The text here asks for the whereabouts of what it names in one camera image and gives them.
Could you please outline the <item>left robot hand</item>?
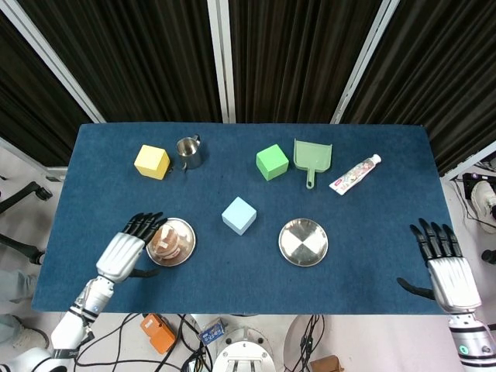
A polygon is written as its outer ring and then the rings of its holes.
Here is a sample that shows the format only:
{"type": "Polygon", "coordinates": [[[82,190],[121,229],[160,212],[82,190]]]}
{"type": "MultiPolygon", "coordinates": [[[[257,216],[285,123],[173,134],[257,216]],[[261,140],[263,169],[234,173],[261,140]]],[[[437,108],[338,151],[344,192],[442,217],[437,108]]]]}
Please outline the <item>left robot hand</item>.
{"type": "Polygon", "coordinates": [[[168,221],[162,212],[138,213],[115,234],[96,263],[98,275],[113,283],[128,277],[157,276],[159,269],[136,269],[136,263],[158,229],[168,221]]]}

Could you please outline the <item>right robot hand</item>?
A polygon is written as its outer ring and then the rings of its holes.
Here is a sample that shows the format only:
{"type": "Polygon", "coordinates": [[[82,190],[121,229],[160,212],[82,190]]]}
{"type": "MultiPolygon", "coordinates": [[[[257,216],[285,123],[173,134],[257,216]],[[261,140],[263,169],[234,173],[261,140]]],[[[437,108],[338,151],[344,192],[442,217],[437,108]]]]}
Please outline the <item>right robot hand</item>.
{"type": "Polygon", "coordinates": [[[473,272],[454,231],[446,224],[418,220],[410,225],[429,272],[431,288],[416,287],[404,278],[398,284],[407,292],[436,301],[447,314],[472,313],[481,307],[473,272]]]}

